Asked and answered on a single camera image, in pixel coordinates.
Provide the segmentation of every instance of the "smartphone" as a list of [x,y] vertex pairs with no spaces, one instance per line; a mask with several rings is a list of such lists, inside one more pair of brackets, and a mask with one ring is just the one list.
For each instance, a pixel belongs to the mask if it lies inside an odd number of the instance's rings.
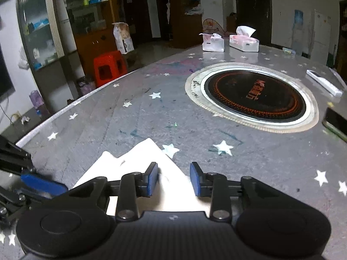
[[347,120],[331,108],[327,108],[323,125],[347,142]]

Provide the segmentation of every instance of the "bottle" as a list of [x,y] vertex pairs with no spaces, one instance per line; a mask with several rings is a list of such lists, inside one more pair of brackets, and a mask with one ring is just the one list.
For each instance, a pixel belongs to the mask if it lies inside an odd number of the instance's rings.
[[36,110],[36,114],[37,114],[40,118],[42,118],[41,111],[39,111],[38,109]]

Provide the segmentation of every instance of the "gray tabletop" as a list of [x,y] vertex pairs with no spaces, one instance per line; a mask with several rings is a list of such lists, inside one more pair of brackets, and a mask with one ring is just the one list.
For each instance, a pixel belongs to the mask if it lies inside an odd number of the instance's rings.
[[[300,79],[317,100],[320,121],[305,132],[276,134],[213,117],[186,95],[185,82],[192,72],[225,61],[257,64]],[[347,117],[347,95],[340,100],[330,97],[306,77],[307,69],[338,85],[327,67],[274,48],[260,46],[259,53],[243,53],[226,43],[224,53],[212,53],[198,46],[133,72],[72,105],[37,129],[24,149],[32,154],[39,173],[71,188],[104,151],[118,157],[146,138],[161,149],[173,144],[179,151],[172,160],[186,175],[190,162],[197,161],[204,172],[219,172],[233,180],[253,176],[322,211],[332,224],[324,256],[346,259],[347,197],[339,192],[339,181],[347,181],[347,145],[320,122],[328,102]],[[161,93],[160,98],[152,99],[152,93]],[[56,138],[48,140],[52,133]],[[234,147],[232,156],[218,154],[213,146],[223,140]],[[321,187],[314,179],[317,170],[326,171],[328,183]],[[15,246],[10,244],[10,234],[11,229],[3,232],[1,259],[23,255],[17,237]]]

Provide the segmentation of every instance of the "television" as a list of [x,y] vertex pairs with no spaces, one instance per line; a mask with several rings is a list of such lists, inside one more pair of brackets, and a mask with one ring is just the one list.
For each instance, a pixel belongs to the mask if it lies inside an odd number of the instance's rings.
[[13,84],[8,75],[7,67],[3,59],[2,50],[0,47],[0,101],[6,99],[10,92],[13,91]]

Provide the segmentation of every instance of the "fan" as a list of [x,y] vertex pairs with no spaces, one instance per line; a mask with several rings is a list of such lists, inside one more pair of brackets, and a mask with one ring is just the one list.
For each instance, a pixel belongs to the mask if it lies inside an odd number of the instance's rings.
[[213,19],[205,19],[202,23],[202,31],[206,34],[213,34],[217,33],[222,37],[225,37],[225,31],[223,28],[219,25],[218,22],[216,22]]

